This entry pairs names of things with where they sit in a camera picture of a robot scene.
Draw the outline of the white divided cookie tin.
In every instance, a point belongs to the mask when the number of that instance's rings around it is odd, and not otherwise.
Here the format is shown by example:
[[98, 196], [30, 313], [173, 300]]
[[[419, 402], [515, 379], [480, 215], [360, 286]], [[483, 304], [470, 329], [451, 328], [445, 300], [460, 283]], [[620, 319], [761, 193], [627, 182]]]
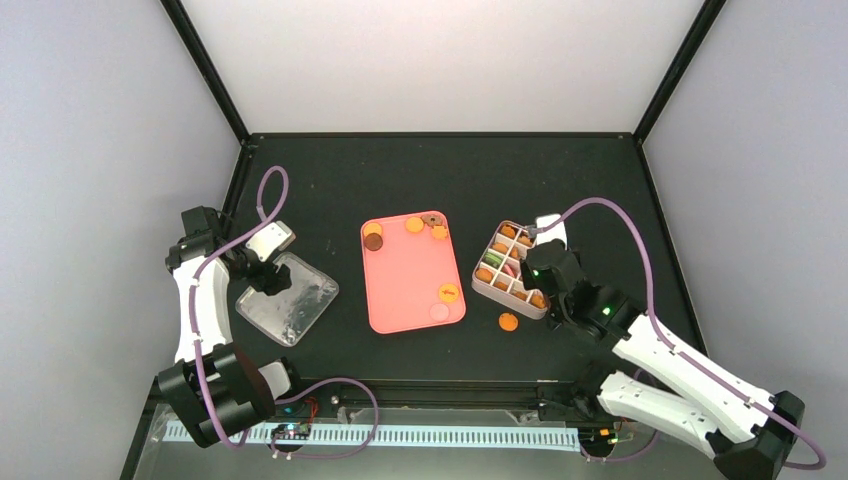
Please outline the white divided cookie tin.
[[[505, 220], [490, 238], [474, 267], [471, 285], [482, 296], [532, 320], [541, 320], [548, 313], [545, 296], [534, 289], [525, 289], [521, 280], [520, 261], [534, 247], [526, 228]], [[499, 268], [483, 262], [486, 252], [501, 255]]]

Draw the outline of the green round cookie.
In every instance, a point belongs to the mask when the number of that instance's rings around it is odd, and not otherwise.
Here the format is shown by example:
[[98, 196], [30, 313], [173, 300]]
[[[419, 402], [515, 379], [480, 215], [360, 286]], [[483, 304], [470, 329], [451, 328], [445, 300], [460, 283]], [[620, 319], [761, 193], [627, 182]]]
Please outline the green round cookie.
[[492, 266], [493, 268], [499, 268], [504, 259], [501, 255], [493, 252], [486, 252], [483, 257], [483, 262], [487, 265]]

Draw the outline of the clear plastic tin lid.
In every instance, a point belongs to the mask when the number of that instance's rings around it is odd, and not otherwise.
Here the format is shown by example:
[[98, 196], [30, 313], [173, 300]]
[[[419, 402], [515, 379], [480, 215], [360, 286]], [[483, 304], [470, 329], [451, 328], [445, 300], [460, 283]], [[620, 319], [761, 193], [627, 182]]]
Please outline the clear plastic tin lid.
[[275, 265], [289, 269], [292, 285], [273, 296], [248, 287], [235, 308], [279, 345], [294, 347], [336, 298], [339, 285], [291, 252], [282, 253]]

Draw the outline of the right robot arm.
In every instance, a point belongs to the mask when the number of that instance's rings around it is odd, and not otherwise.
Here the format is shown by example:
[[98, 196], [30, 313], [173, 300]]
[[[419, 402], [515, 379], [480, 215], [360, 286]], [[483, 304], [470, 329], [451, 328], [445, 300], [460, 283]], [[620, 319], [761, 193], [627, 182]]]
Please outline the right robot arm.
[[592, 364], [567, 396], [578, 416], [644, 423], [699, 450], [727, 479], [774, 479], [787, 467], [805, 410], [796, 395], [772, 394], [717, 366], [624, 292], [592, 283], [561, 240], [530, 248], [520, 268], [525, 287], [546, 297], [550, 323], [573, 326], [663, 385]]

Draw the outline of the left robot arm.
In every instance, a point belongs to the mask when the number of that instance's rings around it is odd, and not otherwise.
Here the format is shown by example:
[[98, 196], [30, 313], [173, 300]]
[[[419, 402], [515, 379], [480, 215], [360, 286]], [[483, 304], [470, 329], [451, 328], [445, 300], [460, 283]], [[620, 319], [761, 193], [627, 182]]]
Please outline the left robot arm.
[[225, 221], [215, 209], [195, 207], [181, 218], [185, 234], [166, 258], [179, 293], [179, 343], [173, 366], [158, 374], [157, 384], [196, 445], [236, 448], [249, 429], [274, 414], [275, 401], [290, 390], [291, 380], [284, 361], [257, 366], [234, 343], [229, 285], [245, 280], [270, 296], [289, 289], [289, 268], [272, 257], [295, 235], [274, 221], [228, 242]]

